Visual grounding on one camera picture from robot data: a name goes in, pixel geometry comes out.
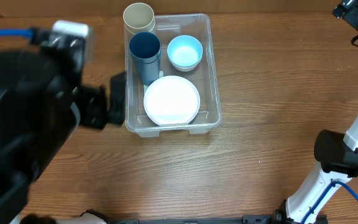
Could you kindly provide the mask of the pink plate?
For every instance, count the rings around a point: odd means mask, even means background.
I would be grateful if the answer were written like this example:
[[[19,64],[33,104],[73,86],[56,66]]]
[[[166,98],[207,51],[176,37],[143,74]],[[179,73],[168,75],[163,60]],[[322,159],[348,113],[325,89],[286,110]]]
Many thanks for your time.
[[[143,104],[147,116],[159,126],[188,124],[199,112],[201,98],[192,82],[170,75],[147,88]]]

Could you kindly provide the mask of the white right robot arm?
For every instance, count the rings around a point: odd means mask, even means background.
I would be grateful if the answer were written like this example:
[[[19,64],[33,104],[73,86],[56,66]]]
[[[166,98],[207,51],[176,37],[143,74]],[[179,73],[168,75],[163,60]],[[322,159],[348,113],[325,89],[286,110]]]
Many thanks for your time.
[[[333,15],[358,31],[358,0],[342,0]],[[355,47],[358,34],[351,39]],[[284,200],[269,223],[327,223],[320,214],[328,200],[341,187],[357,201],[358,195],[347,183],[358,176],[358,115],[345,133],[322,130],[314,144],[316,164],[300,188]]]

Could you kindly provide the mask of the light blue bowl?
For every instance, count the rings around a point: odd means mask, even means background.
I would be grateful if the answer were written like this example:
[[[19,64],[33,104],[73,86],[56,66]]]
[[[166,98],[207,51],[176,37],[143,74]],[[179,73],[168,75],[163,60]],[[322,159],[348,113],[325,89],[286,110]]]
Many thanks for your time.
[[[200,63],[203,56],[203,46],[193,36],[179,35],[168,44],[167,55],[170,62],[181,66],[190,66]]]

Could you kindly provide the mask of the dark blue cup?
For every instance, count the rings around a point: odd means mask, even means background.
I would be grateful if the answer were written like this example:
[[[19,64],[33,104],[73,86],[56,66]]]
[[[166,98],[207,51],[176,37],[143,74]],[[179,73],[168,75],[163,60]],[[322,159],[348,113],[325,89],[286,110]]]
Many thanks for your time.
[[[149,86],[159,78],[160,58],[133,58],[133,63],[141,84]]]
[[[152,63],[160,57],[160,39],[151,32],[139,32],[131,37],[129,50],[136,62]]]

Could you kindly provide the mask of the beige cup front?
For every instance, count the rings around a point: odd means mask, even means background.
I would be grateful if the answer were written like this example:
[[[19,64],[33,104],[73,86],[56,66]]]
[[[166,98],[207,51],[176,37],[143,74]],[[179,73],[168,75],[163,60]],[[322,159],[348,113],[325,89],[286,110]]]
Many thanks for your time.
[[[133,30],[129,26],[125,26],[126,31],[130,33],[130,35],[135,35],[139,32],[149,32],[155,34],[155,26],[153,26],[150,30]]]

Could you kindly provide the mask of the beige cup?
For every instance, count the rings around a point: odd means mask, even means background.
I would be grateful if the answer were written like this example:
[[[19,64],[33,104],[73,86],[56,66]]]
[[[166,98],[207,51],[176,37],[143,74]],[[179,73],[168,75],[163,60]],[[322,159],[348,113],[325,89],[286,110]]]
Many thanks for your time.
[[[126,31],[130,33],[130,35],[135,35],[139,32],[149,32],[155,34],[155,26],[153,26],[150,30],[133,30],[129,26],[125,26]]]
[[[146,3],[136,2],[123,12],[125,26],[133,30],[150,30],[155,25],[154,10]]]

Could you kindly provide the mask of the dark blue cup front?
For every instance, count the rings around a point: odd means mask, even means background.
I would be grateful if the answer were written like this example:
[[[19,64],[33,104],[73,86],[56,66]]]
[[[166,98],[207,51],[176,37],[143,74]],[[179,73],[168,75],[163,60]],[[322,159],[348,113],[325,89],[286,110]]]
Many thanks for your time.
[[[152,63],[160,57],[160,39],[151,32],[139,32],[131,37],[129,50],[136,62]]]

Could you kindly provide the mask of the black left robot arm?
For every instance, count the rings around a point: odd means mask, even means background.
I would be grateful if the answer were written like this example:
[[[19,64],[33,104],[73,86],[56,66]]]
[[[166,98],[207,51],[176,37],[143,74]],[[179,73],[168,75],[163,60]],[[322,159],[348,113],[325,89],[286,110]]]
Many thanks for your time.
[[[85,37],[39,28],[1,29],[39,47],[0,51],[0,223],[27,204],[30,185],[79,126],[103,129],[125,120],[126,75],[109,89],[81,82]]]

